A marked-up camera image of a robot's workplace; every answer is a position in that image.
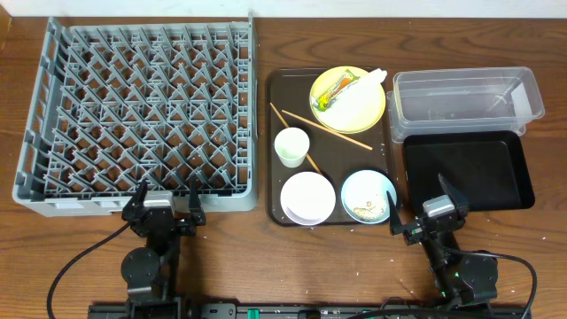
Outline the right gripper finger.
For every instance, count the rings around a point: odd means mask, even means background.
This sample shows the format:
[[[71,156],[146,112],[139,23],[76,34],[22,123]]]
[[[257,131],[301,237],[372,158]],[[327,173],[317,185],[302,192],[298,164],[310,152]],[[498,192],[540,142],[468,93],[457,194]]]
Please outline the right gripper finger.
[[[399,217],[398,208],[389,191],[386,192],[389,207],[389,230],[401,230],[402,223]]]
[[[438,174],[439,184],[445,194],[449,197],[454,209],[458,213],[469,212],[469,201],[467,198],[457,190],[442,174]]]

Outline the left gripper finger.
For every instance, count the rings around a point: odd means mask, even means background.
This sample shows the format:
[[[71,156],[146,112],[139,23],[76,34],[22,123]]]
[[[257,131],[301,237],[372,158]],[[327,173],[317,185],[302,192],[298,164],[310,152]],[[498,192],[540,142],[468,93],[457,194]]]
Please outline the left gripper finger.
[[[132,199],[130,200],[130,205],[132,207],[142,206],[144,204],[144,200],[147,194],[148,183],[146,180],[142,180],[138,187],[136,188],[136,192],[133,195]]]
[[[203,222],[205,220],[205,212],[201,205],[201,201],[198,196],[198,187],[195,182],[190,183],[190,197],[188,206],[191,214],[191,219],[194,222]]]

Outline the rice food waste pile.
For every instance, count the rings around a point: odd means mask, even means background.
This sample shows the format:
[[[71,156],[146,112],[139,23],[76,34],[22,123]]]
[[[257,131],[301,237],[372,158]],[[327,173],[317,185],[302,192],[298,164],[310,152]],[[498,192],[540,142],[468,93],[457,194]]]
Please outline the rice food waste pile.
[[[373,222],[384,216],[387,205],[384,201],[367,201],[364,206],[354,207],[353,214],[364,222]]]

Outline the light blue bowl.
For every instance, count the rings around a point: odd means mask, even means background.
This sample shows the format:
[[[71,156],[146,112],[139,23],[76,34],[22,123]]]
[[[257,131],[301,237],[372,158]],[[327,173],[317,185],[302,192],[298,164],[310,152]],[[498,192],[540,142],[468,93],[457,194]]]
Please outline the light blue bowl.
[[[340,198],[343,208],[357,222],[363,224],[380,224],[389,220],[389,207],[386,192],[389,191],[397,204],[397,190],[392,181],[384,174],[375,170],[360,170],[349,175],[344,181]],[[367,201],[384,201],[387,205],[384,216],[373,222],[364,222],[352,212],[354,207],[364,206]]]

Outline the white pink bowl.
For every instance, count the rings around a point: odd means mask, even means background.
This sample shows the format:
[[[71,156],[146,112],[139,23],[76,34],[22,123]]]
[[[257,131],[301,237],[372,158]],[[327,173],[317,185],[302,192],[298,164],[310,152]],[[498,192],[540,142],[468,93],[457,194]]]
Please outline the white pink bowl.
[[[331,182],[314,172],[301,172],[290,177],[280,192],[284,214],[302,226],[325,222],[336,205],[336,192]]]

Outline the white paper cup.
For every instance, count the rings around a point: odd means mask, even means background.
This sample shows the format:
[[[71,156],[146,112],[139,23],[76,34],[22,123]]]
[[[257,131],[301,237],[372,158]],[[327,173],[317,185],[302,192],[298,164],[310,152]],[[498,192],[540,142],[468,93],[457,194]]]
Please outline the white paper cup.
[[[274,149],[282,164],[288,168],[299,167],[307,156],[310,140],[300,128],[285,128],[274,141]]]

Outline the white napkin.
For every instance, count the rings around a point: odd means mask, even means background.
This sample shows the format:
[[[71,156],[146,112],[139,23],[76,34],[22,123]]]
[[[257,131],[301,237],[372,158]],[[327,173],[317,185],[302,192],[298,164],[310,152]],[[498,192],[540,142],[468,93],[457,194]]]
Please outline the white napkin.
[[[363,75],[342,89],[331,107],[353,112],[380,109],[383,95],[381,87],[386,76],[387,72],[380,68]]]

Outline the green snack wrapper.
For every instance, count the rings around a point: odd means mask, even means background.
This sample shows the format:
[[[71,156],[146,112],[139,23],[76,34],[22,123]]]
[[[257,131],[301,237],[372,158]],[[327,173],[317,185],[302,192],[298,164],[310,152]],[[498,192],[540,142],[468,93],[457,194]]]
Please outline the green snack wrapper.
[[[346,69],[340,77],[333,82],[320,96],[314,97],[311,106],[320,112],[325,112],[344,89],[356,83],[360,79],[349,69]]]

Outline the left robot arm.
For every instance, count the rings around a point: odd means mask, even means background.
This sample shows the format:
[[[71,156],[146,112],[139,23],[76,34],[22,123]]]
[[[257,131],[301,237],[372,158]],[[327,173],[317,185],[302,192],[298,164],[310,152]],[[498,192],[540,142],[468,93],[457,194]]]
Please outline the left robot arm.
[[[121,214],[128,227],[146,240],[145,246],[130,251],[120,266],[128,291],[126,317],[191,318],[190,301],[176,293],[176,278],[181,238],[195,236],[196,227],[206,224],[198,187],[190,182],[189,215],[183,218],[175,217],[172,203],[146,204],[147,191],[147,182],[141,182]]]

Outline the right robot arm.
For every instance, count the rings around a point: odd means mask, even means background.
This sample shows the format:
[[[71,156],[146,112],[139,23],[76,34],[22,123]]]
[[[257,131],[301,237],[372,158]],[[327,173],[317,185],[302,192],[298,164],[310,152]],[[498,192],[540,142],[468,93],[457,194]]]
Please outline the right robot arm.
[[[442,307],[486,303],[498,295],[498,261],[485,251],[466,253],[460,249],[454,233],[465,225],[469,201],[443,175],[438,179],[442,194],[424,201],[423,213],[411,223],[400,220],[392,194],[386,194],[390,233],[402,235],[407,245],[423,247],[442,295]]]

